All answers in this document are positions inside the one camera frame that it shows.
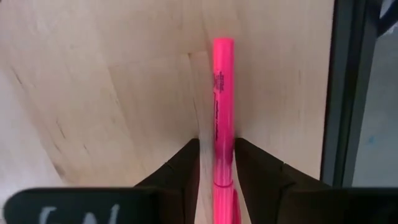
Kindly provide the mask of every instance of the pink marker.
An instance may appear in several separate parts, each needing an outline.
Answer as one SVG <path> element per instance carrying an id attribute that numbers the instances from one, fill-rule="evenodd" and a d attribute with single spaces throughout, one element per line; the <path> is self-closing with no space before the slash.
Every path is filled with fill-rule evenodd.
<path id="1" fill-rule="evenodd" d="M 234 147 L 234 41 L 214 40 L 213 46 L 215 164 L 213 182 L 214 224 L 239 224 L 238 194 L 232 180 Z"/>

